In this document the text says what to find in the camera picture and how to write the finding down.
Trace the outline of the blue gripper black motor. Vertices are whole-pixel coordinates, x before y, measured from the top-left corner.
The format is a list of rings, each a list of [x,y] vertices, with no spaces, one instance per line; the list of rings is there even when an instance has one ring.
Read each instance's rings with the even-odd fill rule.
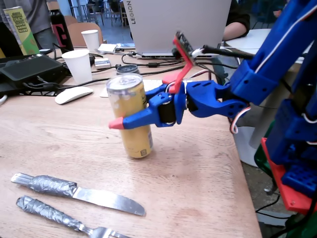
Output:
[[[181,83],[177,93],[170,92],[175,83],[162,84],[145,92],[144,110],[109,122],[110,129],[135,129],[155,124],[157,127],[181,124],[187,109],[185,84]]]

